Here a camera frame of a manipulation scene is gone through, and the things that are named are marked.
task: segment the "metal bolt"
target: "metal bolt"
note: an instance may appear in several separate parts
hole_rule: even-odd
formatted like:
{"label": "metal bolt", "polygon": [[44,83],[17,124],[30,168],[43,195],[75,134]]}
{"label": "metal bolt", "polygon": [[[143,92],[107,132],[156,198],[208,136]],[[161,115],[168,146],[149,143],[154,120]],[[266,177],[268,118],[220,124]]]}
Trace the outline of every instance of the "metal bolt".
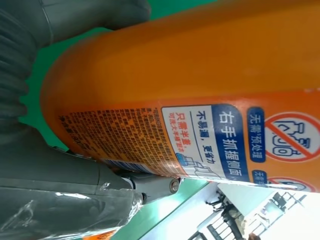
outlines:
{"label": "metal bolt", "polygon": [[179,189],[179,181],[177,179],[173,180],[171,185],[170,189],[171,192],[176,193]]}

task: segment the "green surface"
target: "green surface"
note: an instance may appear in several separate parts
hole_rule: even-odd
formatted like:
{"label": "green surface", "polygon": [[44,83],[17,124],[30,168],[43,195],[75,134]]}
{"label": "green surface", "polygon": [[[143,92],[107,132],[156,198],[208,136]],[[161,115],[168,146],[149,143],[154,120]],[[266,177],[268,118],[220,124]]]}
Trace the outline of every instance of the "green surface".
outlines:
{"label": "green surface", "polygon": [[[152,9],[152,19],[209,2],[212,2],[212,0],[149,0]],[[80,39],[102,31],[105,31],[105,29],[94,29],[78,37],[42,49],[34,65],[32,75],[27,80],[29,86],[29,94],[22,98],[22,101],[28,107],[28,115],[21,118],[21,120],[32,126],[37,126],[49,145],[66,148],[48,127],[41,113],[39,93],[42,80],[55,59],[70,45],[75,44]],[[205,181],[186,179],[179,192],[175,195],[144,206],[130,223],[112,237],[112,240],[137,240],[198,192],[205,184]]]}

